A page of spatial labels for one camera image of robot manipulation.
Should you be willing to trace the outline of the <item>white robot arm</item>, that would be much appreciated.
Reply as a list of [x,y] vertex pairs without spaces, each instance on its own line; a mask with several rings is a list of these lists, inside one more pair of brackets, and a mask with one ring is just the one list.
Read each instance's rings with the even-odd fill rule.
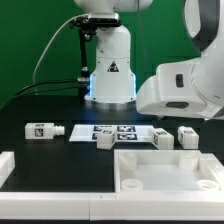
[[119,14],[153,0],[74,1],[97,35],[88,103],[119,108],[134,102],[141,114],[224,119],[224,0],[184,0],[185,27],[200,56],[159,65],[141,87],[130,69],[131,35]]

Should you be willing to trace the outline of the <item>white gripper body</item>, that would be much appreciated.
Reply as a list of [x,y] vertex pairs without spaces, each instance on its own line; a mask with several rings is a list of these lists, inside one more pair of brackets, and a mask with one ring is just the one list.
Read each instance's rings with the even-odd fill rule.
[[198,62],[192,59],[159,65],[137,93],[137,111],[145,115],[224,119],[224,103],[208,99],[194,82]]

